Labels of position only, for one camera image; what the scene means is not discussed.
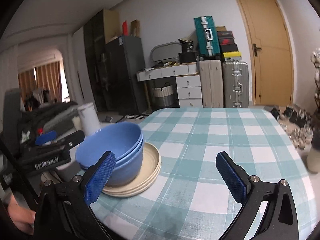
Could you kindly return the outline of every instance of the door lock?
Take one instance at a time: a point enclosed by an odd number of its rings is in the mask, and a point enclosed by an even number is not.
[[[257,45],[256,44],[253,44],[253,52],[254,52],[254,55],[255,55],[255,57],[257,57],[258,56],[258,51],[261,51],[262,50],[262,48],[259,48],[259,47],[257,47]]]

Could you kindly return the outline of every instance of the stacked blue bowls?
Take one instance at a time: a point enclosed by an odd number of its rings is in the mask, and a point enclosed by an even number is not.
[[[143,135],[135,123],[121,122],[108,125],[88,136],[76,150],[76,161],[84,169],[97,163],[106,152],[116,156],[116,166],[108,186],[123,186],[140,171],[143,159]]]

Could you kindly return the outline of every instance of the wooden door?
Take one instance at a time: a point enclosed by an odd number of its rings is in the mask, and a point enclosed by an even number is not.
[[[251,47],[252,99],[256,105],[292,102],[289,35],[276,0],[237,0]]]

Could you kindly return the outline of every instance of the brown curtain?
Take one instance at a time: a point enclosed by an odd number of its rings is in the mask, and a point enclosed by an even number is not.
[[[35,70],[28,70],[18,74],[19,87],[23,102],[27,95],[36,89]]]
[[[59,102],[62,101],[59,61],[36,67],[36,86],[49,89],[51,99],[57,98]]]

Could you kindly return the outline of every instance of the drawer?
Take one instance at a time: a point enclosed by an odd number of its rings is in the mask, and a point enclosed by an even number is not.
[[[161,69],[162,77],[173,77],[173,76],[182,76],[188,75],[188,65],[179,65],[172,67],[164,67]]]
[[[142,71],[137,73],[137,80],[144,81],[150,79],[162,78],[161,69]]]
[[[201,87],[200,75],[176,77],[177,88]]]
[[[197,73],[197,64],[188,64],[189,74],[196,74]]]
[[[202,98],[201,87],[177,88],[179,99]]]
[[[202,98],[179,99],[180,107],[202,107]]]

